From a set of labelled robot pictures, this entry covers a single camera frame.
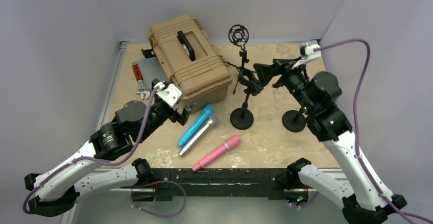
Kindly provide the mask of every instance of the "gray floor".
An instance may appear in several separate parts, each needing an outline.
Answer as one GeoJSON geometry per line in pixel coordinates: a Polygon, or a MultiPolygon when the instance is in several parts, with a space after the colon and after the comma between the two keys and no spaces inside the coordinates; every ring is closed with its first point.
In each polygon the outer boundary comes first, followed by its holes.
{"type": "MultiPolygon", "coordinates": [[[[153,202],[145,207],[154,212],[176,212],[181,197],[172,202],[153,202]]],[[[107,192],[77,206],[74,224],[168,224],[168,223],[347,223],[331,201],[319,195],[302,210],[290,208],[284,201],[266,198],[189,197],[186,208],[176,217],[160,218],[131,208],[129,192],[107,192]]]]}

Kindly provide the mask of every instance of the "black base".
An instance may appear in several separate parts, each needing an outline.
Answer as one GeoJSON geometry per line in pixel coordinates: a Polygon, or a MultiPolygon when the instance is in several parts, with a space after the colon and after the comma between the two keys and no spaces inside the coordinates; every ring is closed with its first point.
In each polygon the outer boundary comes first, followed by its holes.
{"type": "Polygon", "coordinates": [[[303,115],[300,115],[297,120],[293,120],[298,113],[299,111],[289,110],[284,113],[283,118],[281,119],[283,126],[291,132],[300,132],[305,128],[306,122],[303,115]]]}
{"type": "Polygon", "coordinates": [[[241,113],[242,108],[236,108],[233,110],[233,112],[230,114],[230,123],[238,130],[246,130],[253,125],[254,116],[253,113],[251,113],[251,111],[248,109],[245,110],[244,118],[240,117],[241,113]]]}

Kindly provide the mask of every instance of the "beige tabletop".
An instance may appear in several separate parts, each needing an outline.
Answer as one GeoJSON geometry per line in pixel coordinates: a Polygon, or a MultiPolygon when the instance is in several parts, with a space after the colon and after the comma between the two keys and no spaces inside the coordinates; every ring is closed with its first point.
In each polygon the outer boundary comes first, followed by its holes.
{"type": "MultiPolygon", "coordinates": [[[[215,52],[223,55],[226,61],[240,65],[239,48],[231,44],[215,44],[215,52]]],[[[273,58],[296,58],[299,46],[296,44],[247,44],[250,63],[246,67],[252,69],[253,63],[272,63],[273,58]]],[[[132,62],[143,59],[141,49],[150,48],[146,43],[130,43],[124,55],[114,95],[111,101],[109,118],[114,117],[116,110],[131,100],[140,100],[136,94],[138,86],[132,71],[132,62]]],[[[233,76],[237,71],[229,67],[233,76]]],[[[318,71],[325,70],[322,60],[307,65],[310,78],[318,71]]],[[[248,130],[237,130],[229,121],[230,113],[240,107],[245,99],[243,86],[238,85],[236,94],[232,94],[236,79],[229,86],[227,98],[214,104],[215,115],[219,119],[212,129],[185,157],[178,155],[181,149],[177,142],[185,131],[196,120],[200,112],[191,115],[188,123],[165,122],[146,141],[138,146],[135,154],[125,163],[136,158],[147,159],[153,168],[189,168],[196,164],[209,152],[220,146],[233,135],[241,138],[240,145],[229,151],[208,167],[211,168],[285,168],[287,165],[303,157],[317,167],[338,167],[331,153],[305,128],[302,132],[293,133],[284,128],[281,117],[288,110],[298,110],[299,105],[289,92],[281,87],[271,85],[258,95],[249,99],[248,109],[254,115],[254,124],[248,130]]]]}

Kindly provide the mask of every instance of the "case handle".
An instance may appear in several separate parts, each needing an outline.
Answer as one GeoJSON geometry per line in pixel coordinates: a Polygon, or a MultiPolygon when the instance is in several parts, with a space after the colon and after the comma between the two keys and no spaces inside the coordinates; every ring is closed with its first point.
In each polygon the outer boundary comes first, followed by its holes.
{"type": "Polygon", "coordinates": [[[188,39],[186,39],[186,36],[185,36],[185,34],[183,34],[182,30],[179,30],[177,32],[177,38],[179,39],[179,42],[181,44],[184,44],[186,49],[188,50],[189,59],[191,61],[195,61],[196,60],[196,53],[194,52],[194,49],[191,46],[191,44],[189,43],[188,39]]]}

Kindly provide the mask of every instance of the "blue microphone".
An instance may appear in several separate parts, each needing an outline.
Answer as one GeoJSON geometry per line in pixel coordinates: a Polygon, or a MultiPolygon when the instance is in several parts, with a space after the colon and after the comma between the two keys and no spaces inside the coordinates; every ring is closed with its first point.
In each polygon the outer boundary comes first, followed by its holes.
{"type": "Polygon", "coordinates": [[[180,138],[179,142],[177,143],[179,146],[184,146],[191,137],[199,130],[199,128],[203,125],[203,123],[207,120],[209,116],[213,114],[215,111],[215,108],[212,106],[212,104],[208,104],[204,107],[202,114],[194,121],[193,125],[189,127],[189,129],[183,134],[183,136],[180,138]]]}

